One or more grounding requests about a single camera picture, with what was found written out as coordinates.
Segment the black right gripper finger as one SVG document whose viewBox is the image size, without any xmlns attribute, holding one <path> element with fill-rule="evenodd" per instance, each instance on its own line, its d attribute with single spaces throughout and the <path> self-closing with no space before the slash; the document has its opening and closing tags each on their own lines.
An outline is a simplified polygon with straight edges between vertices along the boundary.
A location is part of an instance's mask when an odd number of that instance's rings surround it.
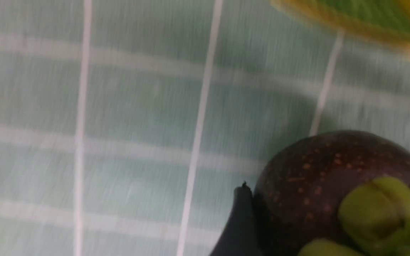
<svg viewBox="0 0 410 256">
<path fill-rule="evenodd" d="M 260 256 L 252 191 L 246 182 L 234 189 L 233 205 L 211 256 Z"/>
</svg>

